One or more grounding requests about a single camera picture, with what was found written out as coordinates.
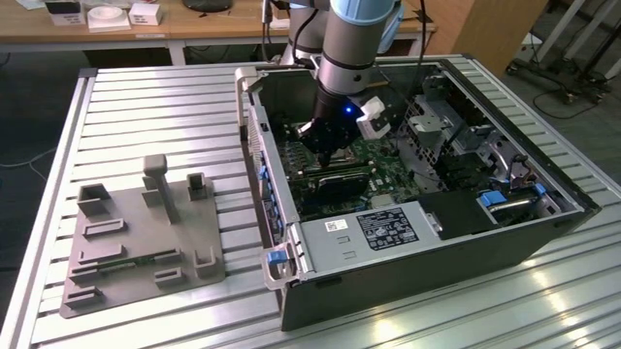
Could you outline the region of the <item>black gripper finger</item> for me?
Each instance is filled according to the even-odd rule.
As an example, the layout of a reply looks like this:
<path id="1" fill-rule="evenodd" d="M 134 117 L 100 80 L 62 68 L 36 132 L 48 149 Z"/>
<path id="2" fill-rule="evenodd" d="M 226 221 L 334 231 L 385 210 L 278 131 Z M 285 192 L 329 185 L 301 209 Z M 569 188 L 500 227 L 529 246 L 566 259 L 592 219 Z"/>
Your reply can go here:
<path id="1" fill-rule="evenodd" d="M 317 155 L 318 163 L 327 167 L 329 125 L 325 121 L 309 121 L 297 130 L 299 141 L 307 150 Z"/>
<path id="2" fill-rule="evenodd" d="M 330 122 L 327 135 L 327 164 L 330 164 L 334 153 L 350 146 L 353 141 L 361 136 L 361 131 L 355 122 Z"/>

